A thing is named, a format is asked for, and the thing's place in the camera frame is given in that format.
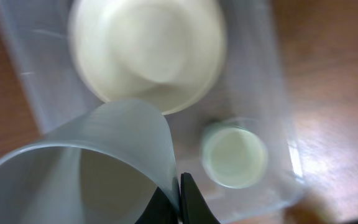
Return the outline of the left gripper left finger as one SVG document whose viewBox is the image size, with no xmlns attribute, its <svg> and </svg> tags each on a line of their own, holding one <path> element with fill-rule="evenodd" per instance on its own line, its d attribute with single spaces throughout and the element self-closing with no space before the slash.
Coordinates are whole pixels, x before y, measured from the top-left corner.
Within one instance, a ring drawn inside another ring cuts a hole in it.
<svg viewBox="0 0 358 224">
<path fill-rule="evenodd" d="M 135 224 L 179 224 L 178 212 L 160 187 Z"/>
</svg>

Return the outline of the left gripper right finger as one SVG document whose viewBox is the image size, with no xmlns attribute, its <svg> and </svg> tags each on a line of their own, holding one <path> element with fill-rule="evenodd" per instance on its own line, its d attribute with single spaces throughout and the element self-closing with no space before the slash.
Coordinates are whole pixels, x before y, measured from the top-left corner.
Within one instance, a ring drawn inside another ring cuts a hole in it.
<svg viewBox="0 0 358 224">
<path fill-rule="evenodd" d="M 184 224 L 219 224 L 190 173 L 181 174 L 181 219 Z"/>
</svg>

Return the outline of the cream white cup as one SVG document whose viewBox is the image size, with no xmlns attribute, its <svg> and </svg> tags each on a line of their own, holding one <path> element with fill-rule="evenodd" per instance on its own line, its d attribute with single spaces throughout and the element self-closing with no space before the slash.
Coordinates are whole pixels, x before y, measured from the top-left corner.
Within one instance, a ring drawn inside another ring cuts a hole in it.
<svg viewBox="0 0 358 224">
<path fill-rule="evenodd" d="M 262 179 L 269 155 L 258 135 L 233 124 L 213 123 L 203 131 L 200 160 L 215 183 L 243 189 Z"/>
</svg>

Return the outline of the grey translucent cup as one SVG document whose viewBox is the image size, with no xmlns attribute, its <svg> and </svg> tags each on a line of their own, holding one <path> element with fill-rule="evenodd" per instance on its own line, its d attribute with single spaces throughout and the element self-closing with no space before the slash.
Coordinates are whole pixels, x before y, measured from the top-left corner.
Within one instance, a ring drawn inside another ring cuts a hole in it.
<svg viewBox="0 0 358 224">
<path fill-rule="evenodd" d="M 0 223 L 135 223 L 157 187 L 179 214 L 167 120 L 106 103 L 0 158 Z"/>
</svg>

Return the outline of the cream white bowl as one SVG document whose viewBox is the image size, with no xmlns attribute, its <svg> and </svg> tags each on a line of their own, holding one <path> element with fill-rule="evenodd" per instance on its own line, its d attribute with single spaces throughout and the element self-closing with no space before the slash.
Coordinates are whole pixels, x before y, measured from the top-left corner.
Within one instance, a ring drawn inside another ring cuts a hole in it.
<svg viewBox="0 0 358 224">
<path fill-rule="evenodd" d="M 138 98 L 163 114 L 202 99 L 227 44 L 217 1 L 79 0 L 68 18 L 71 57 L 101 101 Z"/>
</svg>

